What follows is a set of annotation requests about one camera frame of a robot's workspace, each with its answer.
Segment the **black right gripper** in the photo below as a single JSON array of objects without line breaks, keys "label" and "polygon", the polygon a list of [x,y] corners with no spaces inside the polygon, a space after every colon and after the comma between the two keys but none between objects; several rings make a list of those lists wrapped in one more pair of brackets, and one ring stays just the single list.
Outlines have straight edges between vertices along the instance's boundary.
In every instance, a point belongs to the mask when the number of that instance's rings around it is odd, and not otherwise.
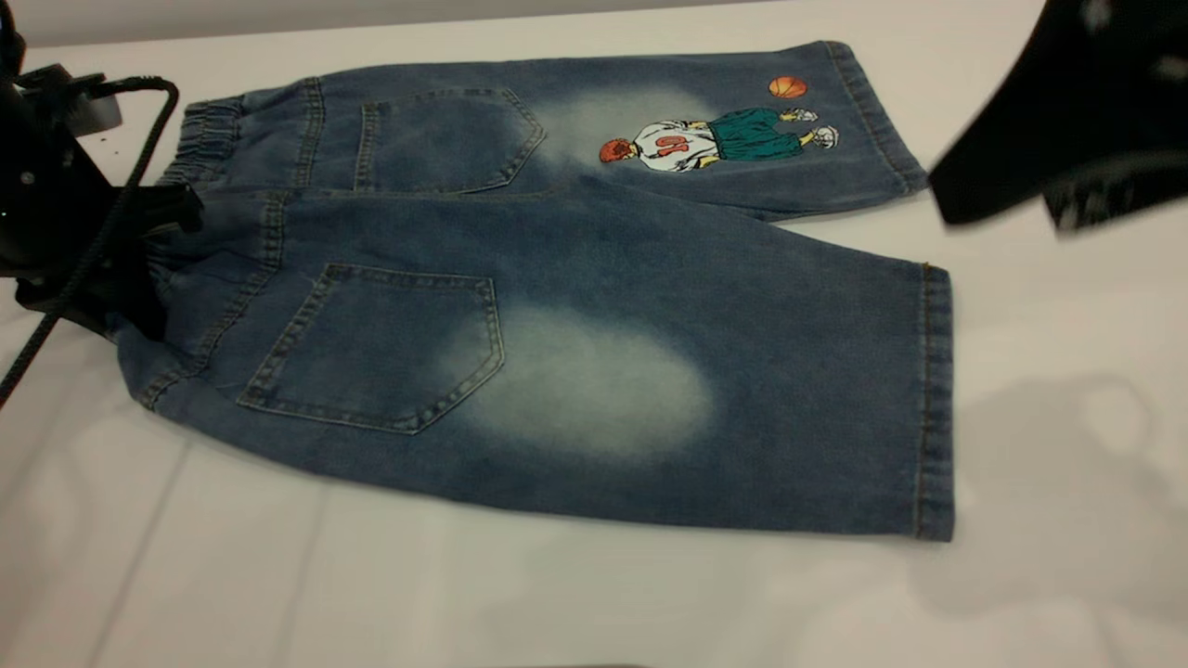
[{"label": "black right gripper", "polygon": [[1048,1],[993,97],[929,174],[944,225],[1043,198],[1059,233],[1184,198],[1187,5]]}]

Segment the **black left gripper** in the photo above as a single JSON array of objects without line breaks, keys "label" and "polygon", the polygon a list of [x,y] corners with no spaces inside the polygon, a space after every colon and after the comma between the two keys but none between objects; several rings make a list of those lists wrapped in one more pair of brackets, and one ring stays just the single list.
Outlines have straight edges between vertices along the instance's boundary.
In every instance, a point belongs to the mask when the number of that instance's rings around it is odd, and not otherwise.
[{"label": "black left gripper", "polygon": [[[68,275],[55,272],[84,253],[119,191],[81,147],[71,115],[72,106],[4,89],[1,271],[15,277],[17,304],[42,314],[65,292]],[[203,228],[204,206],[192,185],[129,190],[116,215],[118,239]],[[59,317],[102,338],[124,323],[160,340],[166,324],[147,263],[102,263],[67,297]]]}]

